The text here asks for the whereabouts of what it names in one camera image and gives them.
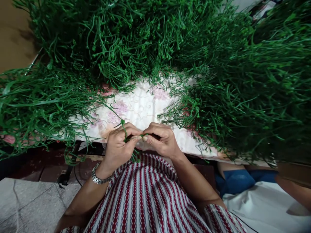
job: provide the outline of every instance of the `person's left hand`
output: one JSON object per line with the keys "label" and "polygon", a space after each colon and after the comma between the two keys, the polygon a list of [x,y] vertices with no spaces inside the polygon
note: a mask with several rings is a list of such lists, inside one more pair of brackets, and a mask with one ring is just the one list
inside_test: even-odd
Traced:
{"label": "person's left hand", "polygon": [[[136,143],[142,139],[140,135],[143,132],[133,124],[126,123],[123,127],[120,126],[109,133],[105,159],[96,169],[96,176],[100,179],[107,178],[121,165],[130,160]],[[126,137],[130,138],[127,143],[124,142]]]}

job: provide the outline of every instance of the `shirt sleeve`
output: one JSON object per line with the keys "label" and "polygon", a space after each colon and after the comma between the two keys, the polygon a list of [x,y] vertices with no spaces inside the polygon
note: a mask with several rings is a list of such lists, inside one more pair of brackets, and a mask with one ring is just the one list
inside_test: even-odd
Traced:
{"label": "shirt sleeve", "polygon": [[219,205],[207,205],[202,217],[212,232],[247,232],[237,217]]}
{"label": "shirt sleeve", "polygon": [[59,231],[59,233],[83,233],[83,232],[84,228],[81,227],[68,227]]}

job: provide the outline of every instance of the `leg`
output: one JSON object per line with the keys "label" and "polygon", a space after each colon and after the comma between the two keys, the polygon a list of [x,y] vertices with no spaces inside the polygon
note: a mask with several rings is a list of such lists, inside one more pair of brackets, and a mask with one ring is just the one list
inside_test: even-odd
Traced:
{"label": "leg", "polygon": [[275,176],[278,174],[278,171],[274,168],[254,165],[245,165],[245,168],[256,182],[264,181],[276,183]]}
{"label": "leg", "polygon": [[249,175],[243,165],[235,165],[224,162],[217,162],[219,173],[216,175],[216,186],[220,197],[224,194],[238,194],[255,184],[255,180]]}

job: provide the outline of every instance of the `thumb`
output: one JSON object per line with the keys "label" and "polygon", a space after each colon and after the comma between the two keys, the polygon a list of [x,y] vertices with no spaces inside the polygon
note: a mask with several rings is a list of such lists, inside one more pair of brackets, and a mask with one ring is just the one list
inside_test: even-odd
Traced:
{"label": "thumb", "polygon": [[153,146],[154,148],[158,148],[158,147],[162,146],[162,144],[163,144],[162,142],[160,142],[159,140],[155,139],[151,135],[143,136],[143,141],[148,143],[149,145]]}
{"label": "thumb", "polygon": [[131,136],[130,140],[126,143],[126,147],[129,147],[129,148],[135,148],[135,145],[136,143],[141,140],[142,137],[140,135],[133,135]]}

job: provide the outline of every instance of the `watch strap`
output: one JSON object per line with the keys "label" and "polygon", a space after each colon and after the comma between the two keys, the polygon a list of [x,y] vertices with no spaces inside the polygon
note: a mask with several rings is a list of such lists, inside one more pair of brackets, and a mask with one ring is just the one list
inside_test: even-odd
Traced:
{"label": "watch strap", "polygon": [[92,170],[92,180],[93,180],[96,184],[103,184],[103,183],[106,183],[106,182],[110,181],[111,178],[113,177],[114,172],[112,173],[111,176],[109,176],[109,177],[107,177],[107,178],[105,178],[105,179],[102,180],[102,179],[98,178],[98,177],[96,176],[96,174],[95,174],[96,169],[98,168],[98,166],[99,166],[99,163],[97,163],[96,166],[95,166],[95,167],[93,168],[93,170]]}

